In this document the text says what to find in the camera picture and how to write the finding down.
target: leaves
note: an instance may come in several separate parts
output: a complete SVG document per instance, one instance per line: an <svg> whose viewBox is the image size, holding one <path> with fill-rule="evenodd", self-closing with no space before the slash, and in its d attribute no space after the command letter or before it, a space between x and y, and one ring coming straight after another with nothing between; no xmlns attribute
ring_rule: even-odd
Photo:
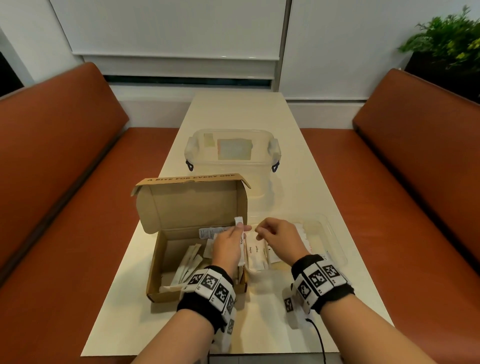
<svg viewBox="0 0 480 364"><path fill-rule="evenodd" d="M398 50L402 53L429 52L449 62L480 70L480 19L468 18L470 8L445 18L436 16L428 23L418 24L420 33L411 36Z"/></svg>

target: white table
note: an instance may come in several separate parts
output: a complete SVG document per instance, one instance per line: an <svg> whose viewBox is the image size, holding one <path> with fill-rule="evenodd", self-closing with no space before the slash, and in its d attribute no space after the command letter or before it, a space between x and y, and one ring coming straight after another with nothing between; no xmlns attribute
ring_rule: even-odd
<svg viewBox="0 0 480 364"><path fill-rule="evenodd" d="M348 229L328 191L308 146L280 93L204 91L185 116L160 177L188 175L183 151L187 139L204 128L262 129L280 143L280 167L272 174L273 198L249 200L249 216L315 214L327 216L347 258L343 272L356 295L388 322L391 319L370 278ZM156 234L137 226L108 295L98 314L82 356L136 355L174 314L176 304L152 305L145 295ZM313 329L292 330L285 321L281 289L293 281L277 272L272 292L256 294L255 287L239 302L231 353L320 352ZM338 349L320 317L314 315L326 352Z"/></svg>

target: wire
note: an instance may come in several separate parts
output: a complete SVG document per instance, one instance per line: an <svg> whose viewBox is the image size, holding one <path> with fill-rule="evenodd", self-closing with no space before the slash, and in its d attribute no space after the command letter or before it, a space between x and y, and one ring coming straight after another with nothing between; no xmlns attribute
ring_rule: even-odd
<svg viewBox="0 0 480 364"><path fill-rule="evenodd" d="M313 325L315 330L317 330L318 338L320 339L320 345L322 346L322 354L324 355L324 364L327 364L327 358L325 357L324 342L322 341L322 337L320 336L320 331L318 331L317 326L314 324L312 320L310 320L309 318L306 318L306 320Z"/></svg>

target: orange cushion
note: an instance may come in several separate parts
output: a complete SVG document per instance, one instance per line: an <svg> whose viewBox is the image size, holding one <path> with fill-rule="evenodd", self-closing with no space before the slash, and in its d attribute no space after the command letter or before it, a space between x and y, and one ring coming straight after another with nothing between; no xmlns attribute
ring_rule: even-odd
<svg viewBox="0 0 480 364"><path fill-rule="evenodd" d="M480 261L480 105L391 70L354 122Z"/></svg>
<svg viewBox="0 0 480 364"><path fill-rule="evenodd" d="M480 363L480 277L353 130L302 133L395 326L440 364Z"/></svg>
<svg viewBox="0 0 480 364"><path fill-rule="evenodd" d="M92 63L0 100L0 268L127 120Z"/></svg>
<svg viewBox="0 0 480 364"><path fill-rule="evenodd" d="M76 363L177 131L128 129L0 288L2 363Z"/></svg>

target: cardboard box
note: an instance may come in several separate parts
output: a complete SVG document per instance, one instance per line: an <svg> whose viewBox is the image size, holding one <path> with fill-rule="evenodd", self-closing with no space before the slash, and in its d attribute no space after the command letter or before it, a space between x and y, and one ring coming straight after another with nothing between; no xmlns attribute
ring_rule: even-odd
<svg viewBox="0 0 480 364"><path fill-rule="evenodd" d="M211 176L147 178L132 191L137 196L137 211L147 234L158 232L146 288L155 303L180 297L181 287L170 287L175 271L190 245L200 243L203 255L206 239L198 229L233 226L242 216L247 224L247 193L250 186L239 174ZM211 264L204 259L199 269ZM238 269L234 281L236 293L247 289L246 271Z"/></svg>

